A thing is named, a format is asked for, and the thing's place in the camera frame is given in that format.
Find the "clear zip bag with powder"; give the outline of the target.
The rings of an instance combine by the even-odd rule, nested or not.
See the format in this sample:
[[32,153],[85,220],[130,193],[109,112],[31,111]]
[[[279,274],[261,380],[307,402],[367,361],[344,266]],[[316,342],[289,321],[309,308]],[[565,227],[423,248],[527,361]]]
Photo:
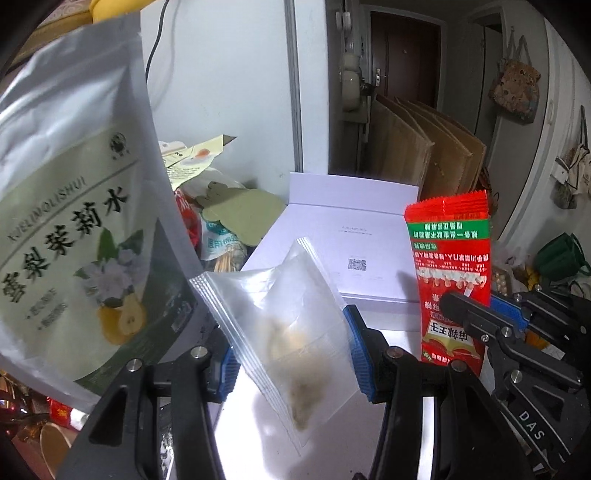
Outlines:
[[307,237],[273,268],[204,272],[191,285],[295,448],[358,391],[345,302]]

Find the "red white snack packet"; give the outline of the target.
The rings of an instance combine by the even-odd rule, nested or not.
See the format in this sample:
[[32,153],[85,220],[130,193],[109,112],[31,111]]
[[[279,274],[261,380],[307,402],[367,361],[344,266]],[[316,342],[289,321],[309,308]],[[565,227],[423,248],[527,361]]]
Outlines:
[[464,295],[485,306],[491,297],[488,193],[436,197],[404,213],[411,241],[421,311],[421,360],[447,365],[462,360],[480,374],[485,345],[441,310],[444,293]]

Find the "egg carton box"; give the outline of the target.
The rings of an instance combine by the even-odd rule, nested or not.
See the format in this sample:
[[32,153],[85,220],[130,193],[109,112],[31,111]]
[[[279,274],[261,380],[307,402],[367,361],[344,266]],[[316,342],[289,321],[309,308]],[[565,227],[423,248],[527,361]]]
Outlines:
[[510,297],[513,295],[513,276],[508,268],[492,266],[492,290],[498,295]]

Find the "green shopping bag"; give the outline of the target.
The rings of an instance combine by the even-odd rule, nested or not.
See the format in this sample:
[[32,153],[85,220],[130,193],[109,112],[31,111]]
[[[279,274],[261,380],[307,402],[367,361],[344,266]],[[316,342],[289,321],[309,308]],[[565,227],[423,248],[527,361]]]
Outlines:
[[534,259],[534,268],[550,281],[561,281],[577,275],[590,276],[590,263],[580,241],[574,234],[566,232],[539,250]]

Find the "lavender open gift box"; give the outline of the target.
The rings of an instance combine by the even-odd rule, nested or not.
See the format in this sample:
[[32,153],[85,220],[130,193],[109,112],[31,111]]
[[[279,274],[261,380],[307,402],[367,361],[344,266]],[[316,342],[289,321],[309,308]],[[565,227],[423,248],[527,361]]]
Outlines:
[[346,306],[417,353],[419,295],[404,219],[418,190],[296,173],[283,213],[235,273],[194,281],[242,370],[215,439],[230,479],[368,472],[384,409],[359,390]]

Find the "silver pear jasmine tea pouch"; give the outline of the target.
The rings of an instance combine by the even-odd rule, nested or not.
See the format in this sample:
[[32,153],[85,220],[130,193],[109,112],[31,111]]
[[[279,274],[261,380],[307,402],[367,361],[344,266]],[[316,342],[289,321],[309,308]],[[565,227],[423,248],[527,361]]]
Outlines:
[[1,367],[91,410],[211,333],[148,100],[140,19],[35,53],[1,98]]

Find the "brown cardboard sheets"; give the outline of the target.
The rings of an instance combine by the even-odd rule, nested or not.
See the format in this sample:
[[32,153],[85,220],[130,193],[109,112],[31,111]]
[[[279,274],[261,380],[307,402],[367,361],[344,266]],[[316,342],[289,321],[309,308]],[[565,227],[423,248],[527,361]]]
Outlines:
[[376,95],[365,166],[370,177],[418,188],[420,200],[476,189],[486,146],[453,118],[421,102]]

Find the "beige ceramic mug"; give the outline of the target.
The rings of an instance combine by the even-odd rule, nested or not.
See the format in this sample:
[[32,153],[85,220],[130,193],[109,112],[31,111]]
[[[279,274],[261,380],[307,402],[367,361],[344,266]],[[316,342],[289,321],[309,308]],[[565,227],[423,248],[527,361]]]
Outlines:
[[76,437],[77,433],[75,431],[52,422],[47,422],[42,427],[40,433],[40,449],[47,469],[53,478],[57,477],[58,470],[69,453]]

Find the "hanging brown patterned bag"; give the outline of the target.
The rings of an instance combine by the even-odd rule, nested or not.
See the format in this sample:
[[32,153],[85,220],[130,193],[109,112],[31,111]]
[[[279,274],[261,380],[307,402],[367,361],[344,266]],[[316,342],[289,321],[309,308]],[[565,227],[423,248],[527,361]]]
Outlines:
[[510,38],[508,57],[501,64],[489,90],[489,98],[524,124],[534,122],[539,98],[541,73],[533,66],[527,39],[518,43]]

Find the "dark brown door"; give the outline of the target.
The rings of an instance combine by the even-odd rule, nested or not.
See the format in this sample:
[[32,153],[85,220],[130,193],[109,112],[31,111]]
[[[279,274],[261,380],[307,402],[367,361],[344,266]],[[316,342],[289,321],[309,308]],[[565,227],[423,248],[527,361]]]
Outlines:
[[375,92],[437,107],[442,64],[442,26],[393,13],[370,11],[370,49]]

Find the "yellow plastic pot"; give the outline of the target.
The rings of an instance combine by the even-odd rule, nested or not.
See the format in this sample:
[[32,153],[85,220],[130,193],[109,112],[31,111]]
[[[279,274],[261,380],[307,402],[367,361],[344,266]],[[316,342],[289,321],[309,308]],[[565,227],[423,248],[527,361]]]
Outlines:
[[138,12],[153,3],[153,0],[91,0],[89,12],[94,23]]

